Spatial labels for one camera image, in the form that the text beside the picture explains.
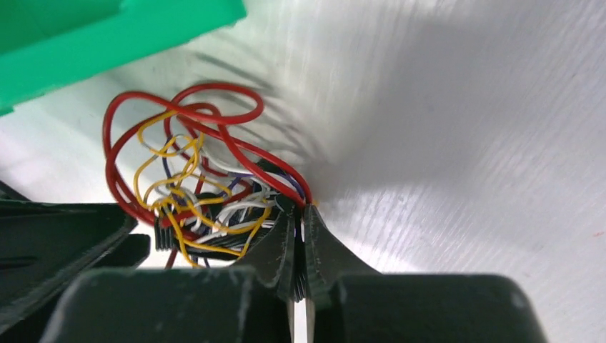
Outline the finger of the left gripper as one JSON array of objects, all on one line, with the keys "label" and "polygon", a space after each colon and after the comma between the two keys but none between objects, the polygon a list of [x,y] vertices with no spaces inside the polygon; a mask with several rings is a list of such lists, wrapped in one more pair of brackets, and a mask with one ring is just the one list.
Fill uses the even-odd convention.
[{"label": "finger of the left gripper", "polygon": [[34,202],[1,184],[1,330],[42,332],[82,272],[137,267],[151,239],[118,204]]}]

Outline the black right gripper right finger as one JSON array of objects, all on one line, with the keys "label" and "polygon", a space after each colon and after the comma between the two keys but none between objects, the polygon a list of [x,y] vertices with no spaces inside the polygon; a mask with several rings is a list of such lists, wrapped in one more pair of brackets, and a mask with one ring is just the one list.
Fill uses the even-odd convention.
[{"label": "black right gripper right finger", "polygon": [[498,274],[384,274],[304,210],[310,342],[546,342],[526,294]]}]

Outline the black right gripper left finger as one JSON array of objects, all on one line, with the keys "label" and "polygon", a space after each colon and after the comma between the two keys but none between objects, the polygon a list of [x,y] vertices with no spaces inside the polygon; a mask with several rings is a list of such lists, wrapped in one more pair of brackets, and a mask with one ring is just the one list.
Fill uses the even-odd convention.
[{"label": "black right gripper left finger", "polygon": [[216,269],[101,268],[66,289],[43,342],[290,342],[286,254],[294,210]]}]

